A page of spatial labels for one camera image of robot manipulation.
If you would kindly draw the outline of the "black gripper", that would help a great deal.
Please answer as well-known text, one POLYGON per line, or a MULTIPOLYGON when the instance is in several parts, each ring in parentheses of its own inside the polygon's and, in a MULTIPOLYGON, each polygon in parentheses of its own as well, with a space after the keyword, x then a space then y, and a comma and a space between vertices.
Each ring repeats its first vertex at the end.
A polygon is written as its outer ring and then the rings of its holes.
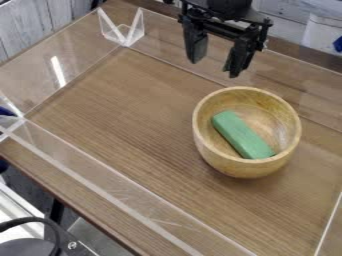
POLYGON ((181 0, 186 54, 197 64, 207 54, 207 33, 235 40, 223 71, 237 78, 262 51, 273 21, 253 8, 253 0, 181 0))

